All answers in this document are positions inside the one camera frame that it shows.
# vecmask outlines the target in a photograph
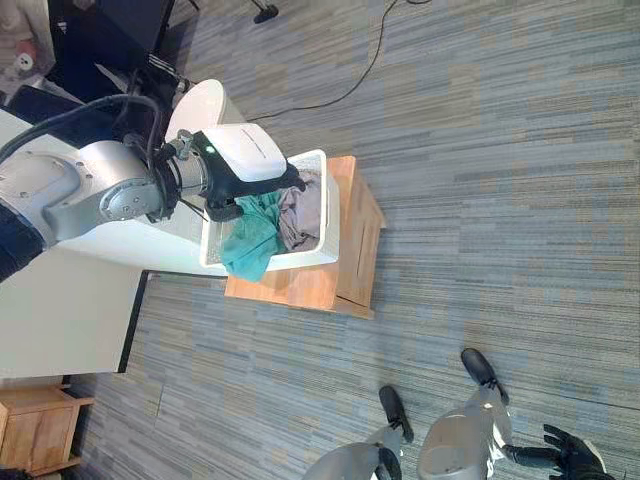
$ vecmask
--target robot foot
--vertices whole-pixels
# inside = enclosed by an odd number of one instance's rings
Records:
[[[404,412],[404,406],[402,405],[402,400],[398,395],[398,392],[391,385],[385,385],[378,392],[380,396],[380,403],[382,403],[382,408],[384,408],[384,412],[387,414],[387,420],[389,421],[389,425],[402,426],[403,437],[407,443],[413,442],[413,429],[411,425],[409,425],[409,420],[407,419],[407,415]]]
[[[460,354],[464,368],[469,376],[478,384],[489,388],[498,388],[504,405],[509,405],[509,395],[504,386],[496,378],[496,372],[489,361],[475,348],[465,348]]]

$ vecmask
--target teal shirt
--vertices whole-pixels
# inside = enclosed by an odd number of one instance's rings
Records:
[[[259,282],[272,255],[285,251],[278,236],[280,192],[236,199],[244,214],[222,244],[220,259],[227,271],[250,282]]]

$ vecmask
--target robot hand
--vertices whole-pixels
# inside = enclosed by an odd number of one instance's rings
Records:
[[[545,424],[544,431],[550,434],[544,436],[545,443],[558,449],[556,465],[562,472],[561,475],[549,475],[550,480],[613,479],[606,475],[604,461],[591,442],[585,442],[553,425]]]

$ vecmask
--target gray carpet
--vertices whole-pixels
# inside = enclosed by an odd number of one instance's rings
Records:
[[[186,2],[176,20],[192,14]],[[201,2],[177,48],[247,117],[331,99],[372,57],[381,0]],[[640,478],[635,1],[403,0],[348,99],[261,121],[283,151],[354,154],[384,210],[372,321],[225,300],[218,280],[150,281],[126,375],[79,379],[96,405],[76,474],[298,479],[383,423],[396,385],[416,431],[473,392],[486,352],[516,439],[551,422]],[[501,463],[498,479],[547,472]]]

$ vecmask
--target wooden crate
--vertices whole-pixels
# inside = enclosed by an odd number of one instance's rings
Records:
[[[340,258],[317,267],[267,272],[260,283],[229,276],[225,296],[371,318],[380,229],[386,221],[355,157],[329,159],[340,189]]]
[[[0,465],[45,475],[80,463],[71,444],[80,407],[93,398],[73,398],[62,385],[0,390]]]

